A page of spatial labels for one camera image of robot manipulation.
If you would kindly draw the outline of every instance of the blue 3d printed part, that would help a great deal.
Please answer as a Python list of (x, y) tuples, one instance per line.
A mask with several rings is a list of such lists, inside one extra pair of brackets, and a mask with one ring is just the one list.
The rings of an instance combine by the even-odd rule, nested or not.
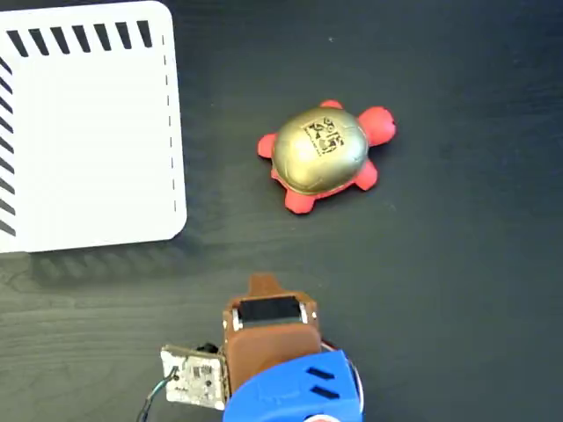
[(362, 422), (354, 373), (341, 350), (290, 360), (254, 376), (230, 398), (223, 422), (303, 422), (313, 415)]

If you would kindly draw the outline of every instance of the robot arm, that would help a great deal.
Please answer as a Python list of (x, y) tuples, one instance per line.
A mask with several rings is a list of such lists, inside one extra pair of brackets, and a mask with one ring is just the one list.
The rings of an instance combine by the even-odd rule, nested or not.
[(308, 295), (255, 274), (223, 328), (220, 349), (163, 348), (168, 401), (224, 411), (223, 422), (362, 422), (360, 377), (321, 338)]
[(230, 398), (223, 422), (362, 422), (354, 372), (342, 351), (271, 367)]

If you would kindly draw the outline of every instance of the black pattern sticker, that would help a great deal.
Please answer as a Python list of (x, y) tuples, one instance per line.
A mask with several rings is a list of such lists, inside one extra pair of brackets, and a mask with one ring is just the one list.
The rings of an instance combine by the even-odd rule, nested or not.
[(305, 125), (303, 129), (311, 139), (318, 156), (330, 154), (344, 145), (336, 125), (328, 117), (316, 119)]

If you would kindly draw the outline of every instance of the red turtle head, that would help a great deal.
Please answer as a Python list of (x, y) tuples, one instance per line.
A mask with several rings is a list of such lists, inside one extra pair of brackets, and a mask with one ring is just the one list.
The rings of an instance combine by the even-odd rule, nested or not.
[(387, 143), (397, 132), (393, 116), (383, 107), (369, 108), (360, 115), (358, 121), (368, 137), (370, 147)]

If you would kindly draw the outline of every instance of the gold turtle shell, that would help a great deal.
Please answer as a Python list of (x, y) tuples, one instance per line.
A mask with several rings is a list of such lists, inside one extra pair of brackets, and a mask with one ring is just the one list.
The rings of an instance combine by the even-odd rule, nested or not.
[(367, 159), (368, 148), (355, 116), (338, 108), (318, 107), (280, 129), (272, 162), (287, 186), (316, 195), (352, 180)]

